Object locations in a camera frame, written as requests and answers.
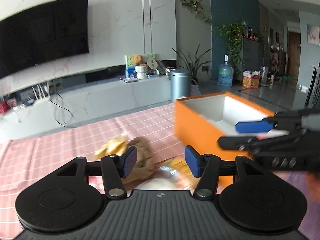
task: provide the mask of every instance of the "trash can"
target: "trash can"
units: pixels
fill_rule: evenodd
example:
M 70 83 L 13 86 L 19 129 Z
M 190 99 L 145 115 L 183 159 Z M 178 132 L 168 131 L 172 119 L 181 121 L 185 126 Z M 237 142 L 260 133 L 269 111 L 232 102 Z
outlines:
M 170 72 L 171 78 L 171 101 L 191 95 L 191 71 L 176 69 Z

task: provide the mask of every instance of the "black flat-screen tv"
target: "black flat-screen tv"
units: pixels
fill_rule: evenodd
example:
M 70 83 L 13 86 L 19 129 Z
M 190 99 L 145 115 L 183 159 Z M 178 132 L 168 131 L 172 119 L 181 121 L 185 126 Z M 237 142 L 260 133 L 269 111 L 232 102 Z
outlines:
M 88 0 L 44 3 L 0 21 L 0 78 L 89 53 Z

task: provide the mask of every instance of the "water bottle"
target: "water bottle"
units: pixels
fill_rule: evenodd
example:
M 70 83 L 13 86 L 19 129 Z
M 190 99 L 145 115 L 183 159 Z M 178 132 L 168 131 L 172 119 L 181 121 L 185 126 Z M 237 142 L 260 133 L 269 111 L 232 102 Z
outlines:
M 224 55 L 224 64 L 219 67 L 218 86 L 231 88 L 233 72 L 233 67 L 229 64 L 229 55 Z

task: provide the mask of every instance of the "wooden door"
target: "wooden door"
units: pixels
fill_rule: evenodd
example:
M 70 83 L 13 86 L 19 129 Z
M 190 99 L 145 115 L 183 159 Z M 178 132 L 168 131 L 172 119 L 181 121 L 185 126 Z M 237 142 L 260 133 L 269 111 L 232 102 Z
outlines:
M 288 75 L 294 78 L 299 76 L 300 68 L 300 33 L 289 32 L 288 46 Z

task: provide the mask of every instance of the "wall outlet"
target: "wall outlet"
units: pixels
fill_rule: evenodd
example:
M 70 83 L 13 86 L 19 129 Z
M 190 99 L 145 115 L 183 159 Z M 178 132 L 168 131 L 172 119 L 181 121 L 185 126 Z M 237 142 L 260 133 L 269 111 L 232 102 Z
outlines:
M 209 67 L 208 66 L 202 66 L 201 71 L 209 71 Z

